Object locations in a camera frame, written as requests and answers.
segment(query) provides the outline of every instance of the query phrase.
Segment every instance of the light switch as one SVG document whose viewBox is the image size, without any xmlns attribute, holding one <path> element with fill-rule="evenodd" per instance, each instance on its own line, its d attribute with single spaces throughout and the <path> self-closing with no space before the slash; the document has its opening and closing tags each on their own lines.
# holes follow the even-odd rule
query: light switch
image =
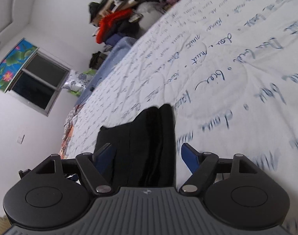
<svg viewBox="0 0 298 235">
<path fill-rule="evenodd" d="M 18 138 L 17 138 L 17 143 L 18 143 L 18 144 L 21 144 L 21 143 L 23 142 L 24 138 L 25 138 L 25 135 L 24 135 L 24 134 L 18 136 Z"/>
</svg>

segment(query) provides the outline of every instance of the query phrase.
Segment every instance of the floral pillowcase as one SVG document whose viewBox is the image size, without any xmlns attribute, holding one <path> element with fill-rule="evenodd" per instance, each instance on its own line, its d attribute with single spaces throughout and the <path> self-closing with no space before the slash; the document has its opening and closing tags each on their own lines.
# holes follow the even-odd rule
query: floral pillowcase
<svg viewBox="0 0 298 235">
<path fill-rule="evenodd" d="M 74 92 L 83 92 L 93 76 L 71 70 L 62 88 Z"/>
</svg>

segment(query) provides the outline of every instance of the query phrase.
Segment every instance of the pillow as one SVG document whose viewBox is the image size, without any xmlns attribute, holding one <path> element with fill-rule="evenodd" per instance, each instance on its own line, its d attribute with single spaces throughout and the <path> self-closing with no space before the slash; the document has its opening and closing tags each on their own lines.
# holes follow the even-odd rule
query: pillow
<svg viewBox="0 0 298 235">
<path fill-rule="evenodd" d="M 83 92 L 92 78 L 92 75 L 71 70 L 62 88 L 75 92 Z"/>
<path fill-rule="evenodd" d="M 140 38 L 160 19 L 165 11 L 160 3 L 144 2 L 138 6 L 137 13 L 143 15 L 139 21 L 140 30 L 137 35 L 137 38 Z"/>
</svg>

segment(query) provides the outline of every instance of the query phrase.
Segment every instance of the red fabric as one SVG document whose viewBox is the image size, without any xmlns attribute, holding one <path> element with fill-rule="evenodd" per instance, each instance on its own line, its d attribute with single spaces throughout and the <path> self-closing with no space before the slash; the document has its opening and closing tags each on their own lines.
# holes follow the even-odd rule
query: red fabric
<svg viewBox="0 0 298 235">
<path fill-rule="evenodd" d="M 129 8 L 123 11 L 114 12 L 110 15 L 105 16 L 103 19 L 101 19 L 99 22 L 100 30 L 96 37 L 96 42 L 101 44 L 103 42 L 103 36 L 112 27 L 112 25 L 118 20 L 129 18 L 132 13 L 133 13 L 133 10 Z"/>
</svg>

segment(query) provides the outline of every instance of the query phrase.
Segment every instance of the white bedsheet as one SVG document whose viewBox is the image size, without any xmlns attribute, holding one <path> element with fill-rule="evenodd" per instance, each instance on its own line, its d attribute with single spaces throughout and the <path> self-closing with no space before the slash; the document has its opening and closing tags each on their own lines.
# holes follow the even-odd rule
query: white bedsheet
<svg viewBox="0 0 298 235">
<path fill-rule="evenodd" d="M 78 115 L 67 154 L 93 152 L 102 125 L 170 103 L 177 186 L 188 142 L 243 153 L 288 193 L 298 234 L 298 0 L 181 0 L 130 50 Z"/>
</svg>

